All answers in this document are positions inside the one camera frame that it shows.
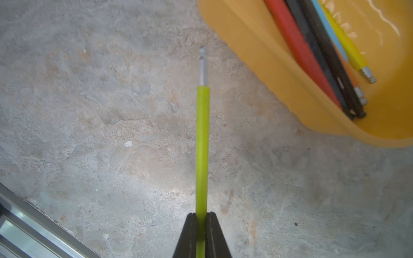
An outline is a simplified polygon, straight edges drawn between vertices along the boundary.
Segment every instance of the metal tip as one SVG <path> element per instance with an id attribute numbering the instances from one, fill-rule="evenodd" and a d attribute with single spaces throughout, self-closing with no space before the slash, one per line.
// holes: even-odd
<path id="1" fill-rule="evenodd" d="M 360 103 L 361 103 L 363 106 L 365 106 L 365 105 L 367 105 L 367 103 L 368 103 L 368 99 L 366 99 L 365 97 L 361 97 L 361 98 L 360 98 Z"/>
<path id="2" fill-rule="evenodd" d="M 367 78 L 370 84 L 377 81 L 376 78 L 374 78 L 373 73 L 370 71 L 370 68 L 368 68 L 367 66 L 361 69 L 361 73 Z"/>
<path id="3" fill-rule="evenodd" d="M 354 91 L 356 92 L 357 97 L 358 97 L 359 99 L 362 98 L 362 97 L 364 97 L 363 91 L 361 90 L 360 87 L 355 87 L 355 88 L 354 88 Z"/>
<path id="4" fill-rule="evenodd" d="M 372 76 L 372 77 L 370 77 L 369 79 L 368 79 L 368 82 L 370 82 L 370 84 L 373 84 L 373 83 L 375 83 L 377 81 L 377 79 L 374 77 L 374 76 Z"/>
<path id="5" fill-rule="evenodd" d="M 199 48 L 199 54 L 201 55 L 201 57 L 203 57 L 206 54 L 207 50 L 205 49 L 204 46 L 201 46 Z"/>
<path id="6" fill-rule="evenodd" d="M 199 48 L 199 85 L 208 85 L 208 52 L 204 46 Z"/>

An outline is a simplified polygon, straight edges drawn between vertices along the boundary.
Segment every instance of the red tool handle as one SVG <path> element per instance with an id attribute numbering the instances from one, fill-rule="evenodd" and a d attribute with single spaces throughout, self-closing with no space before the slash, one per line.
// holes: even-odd
<path id="1" fill-rule="evenodd" d="M 327 96 L 340 108 L 333 89 L 328 83 L 304 36 L 298 29 L 293 16 L 284 0 L 264 0 L 273 15 L 282 36 L 290 48 L 295 61 L 310 76 L 311 79 L 324 91 Z"/>

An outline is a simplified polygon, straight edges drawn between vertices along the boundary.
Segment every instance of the yellow tool handle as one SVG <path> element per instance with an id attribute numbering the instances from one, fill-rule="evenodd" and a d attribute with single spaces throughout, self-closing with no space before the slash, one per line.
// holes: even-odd
<path id="1" fill-rule="evenodd" d="M 362 68 L 368 66 L 367 60 L 360 53 L 360 50 L 356 47 L 353 41 L 346 35 L 344 30 L 338 25 L 333 16 L 327 11 L 324 5 L 322 5 L 323 11 L 330 22 L 334 32 L 336 33 L 338 39 L 343 45 L 344 51 L 349 57 L 350 64 L 356 70 L 361 70 Z"/>

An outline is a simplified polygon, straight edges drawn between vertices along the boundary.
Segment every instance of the blue tool handle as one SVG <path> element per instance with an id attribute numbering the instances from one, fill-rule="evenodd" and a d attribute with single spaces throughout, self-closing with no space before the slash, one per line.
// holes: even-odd
<path id="1" fill-rule="evenodd" d="M 327 31 L 327 34 L 331 38 L 331 40 L 334 42 L 336 45 L 337 49 L 340 51 L 341 55 L 344 57 L 344 59 L 348 62 L 349 57 L 347 56 L 346 52 L 344 51 L 343 46 L 340 43 L 340 40 L 338 39 L 337 35 L 335 35 L 335 32 L 333 28 L 331 27 L 330 23 L 327 20 L 327 17 L 325 16 L 323 9 L 321 8 L 320 3 L 318 0 L 311 0 L 313 2 L 314 7 L 316 8 L 317 14 L 321 19 L 321 22 L 324 25 L 325 30 Z"/>

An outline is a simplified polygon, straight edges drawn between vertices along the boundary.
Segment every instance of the stain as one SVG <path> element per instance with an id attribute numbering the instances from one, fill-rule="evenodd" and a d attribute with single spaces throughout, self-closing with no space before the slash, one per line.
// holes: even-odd
<path id="1" fill-rule="evenodd" d="M 234 199 L 234 189 L 231 190 L 230 199 L 227 201 L 227 203 L 225 205 L 221 205 L 222 214 L 224 214 L 224 215 L 228 214 L 228 212 L 230 210 L 230 207 L 232 205 L 233 199 Z"/>
<path id="2" fill-rule="evenodd" d="M 75 231 L 76 231 L 76 235 L 80 239 L 83 239 L 83 229 L 80 226 L 76 226 Z"/>
<path id="3" fill-rule="evenodd" d="M 258 96 L 256 90 L 252 90 L 243 96 L 243 102 L 254 109 L 256 116 L 271 119 L 274 113 L 274 101 L 265 100 Z"/>
<path id="4" fill-rule="evenodd" d="M 180 116 L 162 113 L 155 118 L 155 122 L 160 130 L 166 130 L 176 136 L 190 137 L 185 135 L 185 122 Z"/>
<path id="5" fill-rule="evenodd" d="M 120 6 L 120 5 L 109 4 L 109 10 L 114 11 L 114 14 L 117 14 L 117 12 L 119 12 L 119 10 L 121 8 L 122 8 L 122 6 Z"/>
<path id="6" fill-rule="evenodd" d="M 310 248 L 306 246 L 305 244 L 301 244 L 298 248 L 298 251 L 299 251 L 298 253 L 306 255 L 310 251 Z"/>
<path id="7" fill-rule="evenodd" d="M 317 209 L 331 197 L 331 189 L 325 184 L 323 174 L 318 171 L 309 171 L 305 174 L 305 206 L 308 209 Z"/>
<path id="8" fill-rule="evenodd" d="M 88 47 L 78 51 L 80 60 L 89 63 L 90 62 L 90 50 Z"/>
<path id="9" fill-rule="evenodd" d="M 131 85 L 134 84 L 136 80 L 136 75 L 131 74 L 131 71 L 129 70 L 129 64 L 127 64 L 126 67 L 119 66 L 115 69 L 115 71 L 116 71 L 116 79 L 121 84 L 131 84 Z"/>
<path id="10" fill-rule="evenodd" d="M 77 68 L 76 66 L 72 66 L 71 70 L 73 73 L 78 74 L 79 73 L 79 68 Z"/>
<path id="11" fill-rule="evenodd" d="M 56 78 L 60 74 L 60 70 L 49 58 L 46 59 L 46 72 L 49 78 Z"/>
<path id="12" fill-rule="evenodd" d="M 110 110 L 98 110 L 98 114 L 102 122 L 106 125 L 113 125 L 119 122 L 120 120 L 125 120 L 123 115 L 119 113 L 116 109 Z"/>
<path id="13" fill-rule="evenodd" d="M 281 157 L 284 152 L 289 152 L 290 148 L 285 146 L 279 146 L 271 150 L 271 152 L 276 155 L 277 157 Z"/>
<path id="14" fill-rule="evenodd" d="M 18 166 L 16 166 L 16 165 L 11 165 L 10 166 L 10 173 L 11 174 L 19 174 L 20 173 L 20 169 L 19 169 L 19 167 Z"/>
<path id="15" fill-rule="evenodd" d="M 32 149 L 30 152 L 30 156 L 36 157 L 38 159 L 43 159 L 43 151 L 40 149 Z"/>
<path id="16" fill-rule="evenodd" d="M 91 127 L 89 127 L 89 125 L 92 125 L 93 118 L 87 118 L 85 117 L 85 114 L 83 113 L 78 113 L 78 122 L 82 125 L 87 125 L 89 129 L 91 129 Z"/>
<path id="17" fill-rule="evenodd" d="M 65 81 L 69 81 L 69 79 L 70 79 L 70 74 L 69 74 L 67 71 L 63 71 L 63 73 L 62 73 L 62 78 L 63 78 Z"/>
<path id="18" fill-rule="evenodd" d="M 70 194 L 67 191 L 59 191 L 57 193 L 60 197 L 62 197 L 62 199 L 68 199 L 68 197 L 70 196 Z"/>
<path id="19" fill-rule="evenodd" d="M 255 243 L 255 241 L 256 241 L 256 232 L 257 232 L 257 220 L 254 218 L 253 220 L 252 220 L 252 223 L 251 223 L 251 230 L 250 230 L 250 234 L 251 234 L 251 237 L 252 237 L 252 243 L 254 244 Z"/>
<path id="20" fill-rule="evenodd" d="M 301 129 L 295 130 L 295 135 L 297 135 L 297 136 L 303 136 L 303 134 L 304 134 L 304 131 L 303 131 L 303 130 L 301 130 Z"/>
<path id="21" fill-rule="evenodd" d="M 143 45 L 146 49 L 151 49 L 153 45 L 152 37 L 145 36 L 142 38 L 143 39 Z"/>
<path id="22" fill-rule="evenodd" d="M 99 154 L 97 154 L 96 156 L 97 156 L 97 159 L 99 160 L 100 163 L 104 163 L 102 157 Z"/>
<path id="23" fill-rule="evenodd" d="M 125 10 L 126 13 L 129 14 L 131 17 L 137 18 L 141 16 L 141 12 L 138 7 L 128 7 Z"/>
<path id="24" fill-rule="evenodd" d="M 378 182 L 376 182 L 375 180 L 373 181 L 368 173 L 362 179 L 362 182 L 364 200 L 361 203 L 361 206 L 372 208 L 378 195 Z"/>
<path id="25" fill-rule="evenodd" d="M 139 78 L 133 75 L 131 84 L 132 84 L 132 87 L 131 87 L 132 92 L 138 96 L 148 95 L 151 93 L 152 86 L 150 85 L 148 80 L 144 78 Z"/>
<path id="26" fill-rule="evenodd" d="M 70 60 L 70 55 L 69 55 L 68 53 L 64 53 L 64 54 L 63 54 L 63 59 L 64 59 L 65 61 L 69 61 L 69 60 Z"/>
<path id="27" fill-rule="evenodd" d="M 175 93 L 172 94 L 171 102 L 176 104 L 176 94 Z"/>
<path id="28" fill-rule="evenodd" d="M 401 200 L 413 197 L 413 166 L 407 166 L 397 171 L 383 188 L 380 211 L 385 221 L 390 220 L 398 212 Z"/>
<path id="29" fill-rule="evenodd" d="M 31 1 L 29 0 L 15 1 L 10 7 L 4 3 L 6 2 L 2 2 L 2 6 L 0 7 L 0 17 L 8 22 L 22 18 L 31 9 Z"/>

